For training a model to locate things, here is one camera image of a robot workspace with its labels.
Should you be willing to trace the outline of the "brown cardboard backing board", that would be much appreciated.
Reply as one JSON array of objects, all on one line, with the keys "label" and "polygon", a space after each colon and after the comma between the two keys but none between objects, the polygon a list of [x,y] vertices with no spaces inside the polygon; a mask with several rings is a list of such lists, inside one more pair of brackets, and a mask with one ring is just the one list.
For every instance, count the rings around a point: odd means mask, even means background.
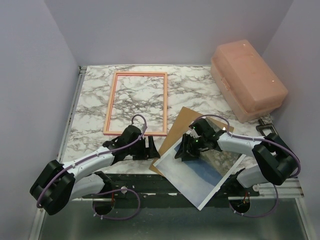
[{"label": "brown cardboard backing board", "polygon": [[160,156],[163,157],[164,154],[182,137],[182,135],[189,130],[189,125],[202,115],[202,113],[183,106],[158,150]]}]

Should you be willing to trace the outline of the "landscape photo print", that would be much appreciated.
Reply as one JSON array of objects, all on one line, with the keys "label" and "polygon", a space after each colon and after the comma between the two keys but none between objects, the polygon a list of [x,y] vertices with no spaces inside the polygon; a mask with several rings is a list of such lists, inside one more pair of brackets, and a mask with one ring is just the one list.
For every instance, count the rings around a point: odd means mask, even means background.
[{"label": "landscape photo print", "polygon": [[[211,120],[206,120],[215,132],[220,130]],[[184,134],[197,135],[192,129]],[[200,211],[236,172],[245,155],[208,150],[200,153],[199,160],[175,159],[182,137],[153,166]]]}]

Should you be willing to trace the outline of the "pink wooden picture frame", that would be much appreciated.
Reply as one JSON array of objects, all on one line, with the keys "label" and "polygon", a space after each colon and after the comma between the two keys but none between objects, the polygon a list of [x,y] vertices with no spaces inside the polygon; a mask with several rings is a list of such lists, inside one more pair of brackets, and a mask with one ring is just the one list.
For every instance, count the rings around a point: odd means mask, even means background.
[{"label": "pink wooden picture frame", "polygon": [[148,121],[146,136],[164,137],[168,127],[168,73],[116,71],[111,83],[103,134],[119,136],[131,115]]}]

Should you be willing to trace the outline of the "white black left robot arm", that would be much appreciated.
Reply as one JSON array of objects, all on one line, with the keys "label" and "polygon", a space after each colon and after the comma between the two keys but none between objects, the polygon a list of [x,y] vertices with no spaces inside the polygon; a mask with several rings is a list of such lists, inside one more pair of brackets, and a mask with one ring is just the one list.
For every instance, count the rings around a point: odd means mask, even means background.
[{"label": "white black left robot arm", "polygon": [[110,178],[101,169],[123,161],[159,158],[152,136],[127,140],[118,136],[105,141],[94,152],[65,163],[50,161],[30,188],[36,206],[49,215],[61,211],[70,200],[88,195],[107,197],[111,191]]}]

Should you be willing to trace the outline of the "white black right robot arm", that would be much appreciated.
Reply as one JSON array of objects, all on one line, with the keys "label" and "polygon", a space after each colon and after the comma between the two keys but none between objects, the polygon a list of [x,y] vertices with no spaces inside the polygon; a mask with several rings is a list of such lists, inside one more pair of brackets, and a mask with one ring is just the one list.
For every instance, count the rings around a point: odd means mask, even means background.
[{"label": "white black right robot arm", "polygon": [[248,137],[235,135],[226,130],[182,136],[179,149],[174,158],[182,161],[197,160],[201,152],[216,150],[232,152],[255,158],[257,166],[242,170],[236,180],[230,183],[230,191],[241,196],[249,187],[257,184],[271,183],[276,186],[288,178],[296,177],[301,171],[298,157],[275,133],[265,137]]}]

